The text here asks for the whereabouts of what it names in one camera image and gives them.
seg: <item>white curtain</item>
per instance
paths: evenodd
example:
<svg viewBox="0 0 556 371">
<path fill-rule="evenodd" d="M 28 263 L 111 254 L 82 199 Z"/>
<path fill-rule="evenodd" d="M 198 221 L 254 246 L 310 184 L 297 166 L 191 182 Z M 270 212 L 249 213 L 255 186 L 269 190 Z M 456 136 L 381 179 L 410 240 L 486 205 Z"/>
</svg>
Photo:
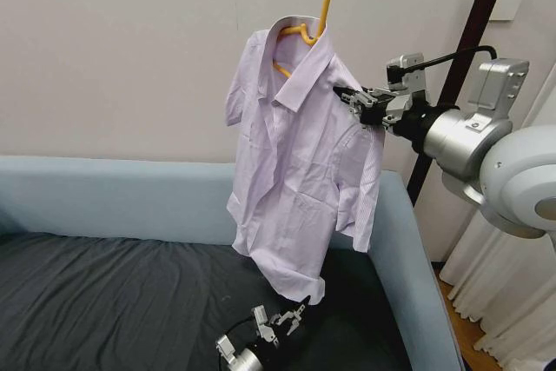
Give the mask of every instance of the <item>white curtain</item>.
<svg viewBox="0 0 556 371">
<path fill-rule="evenodd" d="M 556 65 L 524 126 L 556 124 Z M 556 252 L 548 236 L 517 238 L 475 214 L 440 272 L 455 310 L 480 321 L 475 343 L 504 370 L 541 371 L 556 357 Z"/>
</svg>

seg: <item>black cable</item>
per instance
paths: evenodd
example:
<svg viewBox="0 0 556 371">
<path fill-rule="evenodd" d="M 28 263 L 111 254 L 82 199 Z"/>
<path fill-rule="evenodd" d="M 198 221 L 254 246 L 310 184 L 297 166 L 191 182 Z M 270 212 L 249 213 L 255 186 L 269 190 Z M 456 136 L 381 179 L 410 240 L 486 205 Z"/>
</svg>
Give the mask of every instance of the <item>black cable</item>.
<svg viewBox="0 0 556 371">
<path fill-rule="evenodd" d="M 245 319 L 241 319 L 240 321 L 237 321 L 232 326 L 230 326 L 229 329 L 226 332 L 224 332 L 224 334 L 227 335 L 230 332 L 232 332 L 235 328 L 237 328 L 238 326 L 242 325 L 243 323 L 247 323 L 248 321 L 252 321 L 252 320 L 253 320 L 253 316 L 246 317 Z M 220 355 L 220 352 L 218 353 L 218 371 L 222 371 L 222 356 Z"/>
<path fill-rule="evenodd" d="M 406 69 L 404 69 L 404 71 L 406 73 L 411 73 L 411 72 L 416 71 L 416 70 L 424 70 L 426 67 L 432 67 L 433 65 L 436 65 L 436 64 L 445 63 L 446 61 L 450 61 L 451 59 L 453 59 L 457 56 L 461 56 L 463 54 L 467 54 L 468 52 L 475 53 L 475 52 L 479 52 L 479 51 L 488 52 L 490 54 L 490 57 L 491 57 L 492 60 L 494 60 L 498 57 L 494 47 L 491 47 L 490 45 L 479 45 L 478 47 L 465 48 L 463 50 L 455 51 L 452 54 L 448 54 L 447 56 L 441 56 L 441 57 L 435 58 L 434 60 L 431 60 L 431 61 L 425 61 L 424 63 L 421 63 L 421 64 L 412 65 L 411 67 L 407 67 Z"/>
<path fill-rule="evenodd" d="M 434 65 L 445 63 L 446 61 L 450 61 L 457 56 L 462 56 L 469 53 L 475 53 L 479 51 L 485 51 L 490 54 L 491 59 L 495 59 L 498 55 L 496 54 L 496 50 L 494 47 L 490 45 L 479 45 L 478 47 L 472 48 L 465 48 L 463 50 L 459 50 L 453 52 L 452 54 L 448 54 L 447 56 L 441 56 L 439 58 L 435 58 L 431 61 L 425 61 L 424 63 L 415 64 L 410 67 L 403 69 L 397 65 L 391 65 L 387 67 L 387 77 L 389 83 L 400 83 L 401 78 L 406 75 L 407 73 L 413 73 L 414 71 L 424 70 L 427 67 L 432 67 Z"/>
</svg>

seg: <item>short-sleeved shirt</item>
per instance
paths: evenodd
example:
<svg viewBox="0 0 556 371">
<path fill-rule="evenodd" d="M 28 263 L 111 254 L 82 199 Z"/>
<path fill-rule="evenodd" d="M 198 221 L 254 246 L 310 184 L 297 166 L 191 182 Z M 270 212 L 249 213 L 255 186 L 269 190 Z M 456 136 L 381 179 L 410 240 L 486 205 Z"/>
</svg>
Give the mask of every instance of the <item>short-sleeved shirt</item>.
<svg viewBox="0 0 556 371">
<path fill-rule="evenodd" d="M 334 230 L 368 250 L 379 191 L 384 129 L 365 128 L 333 87 L 361 89 L 325 30 L 313 47 L 281 29 L 318 19 L 285 17 L 247 41 L 226 101 L 240 124 L 228 211 L 233 244 L 290 300 L 324 296 L 321 266 Z M 273 58 L 291 73 L 273 68 Z"/>
</svg>

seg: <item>yellow hanger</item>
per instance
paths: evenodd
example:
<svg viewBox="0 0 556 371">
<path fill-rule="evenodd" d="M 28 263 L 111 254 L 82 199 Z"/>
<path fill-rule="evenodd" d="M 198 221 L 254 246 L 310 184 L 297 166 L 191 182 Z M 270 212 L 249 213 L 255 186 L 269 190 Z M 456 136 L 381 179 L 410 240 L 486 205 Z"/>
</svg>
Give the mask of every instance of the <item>yellow hanger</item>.
<svg viewBox="0 0 556 371">
<path fill-rule="evenodd" d="M 319 30 L 315 37 L 312 38 L 309 36 L 309 34 L 307 33 L 307 25 L 305 23 L 302 23 L 299 26 L 290 26 L 289 28 L 284 28 L 283 30 L 280 31 L 280 36 L 300 34 L 301 37 L 303 38 L 303 41 L 305 41 L 307 45 L 311 45 L 311 46 L 315 45 L 316 42 L 321 37 L 322 32 L 324 32 L 324 28 L 327 26 L 328 6 L 330 6 L 330 0 L 324 0 L 322 2 L 321 19 L 319 21 Z M 273 61 L 272 65 L 275 69 L 280 71 L 287 78 L 291 77 L 291 73 L 286 69 L 282 68 L 276 61 Z"/>
</svg>

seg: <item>shirt collar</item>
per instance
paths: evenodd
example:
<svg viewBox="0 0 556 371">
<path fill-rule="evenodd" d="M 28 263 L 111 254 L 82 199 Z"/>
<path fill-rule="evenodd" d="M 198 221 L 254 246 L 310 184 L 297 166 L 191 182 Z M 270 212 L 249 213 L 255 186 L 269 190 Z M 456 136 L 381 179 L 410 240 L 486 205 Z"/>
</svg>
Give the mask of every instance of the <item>shirt collar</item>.
<svg viewBox="0 0 556 371">
<path fill-rule="evenodd" d="M 298 26 L 301 23 L 307 25 L 309 34 L 314 34 L 317 31 L 319 19 L 316 17 L 284 17 L 269 30 L 259 70 L 259 96 L 266 97 L 269 73 L 276 71 L 272 66 L 272 60 L 280 31 L 289 26 Z M 334 49 L 328 36 L 328 29 L 325 28 L 321 37 L 302 58 L 292 76 L 276 94 L 275 100 L 297 112 L 333 56 Z"/>
</svg>

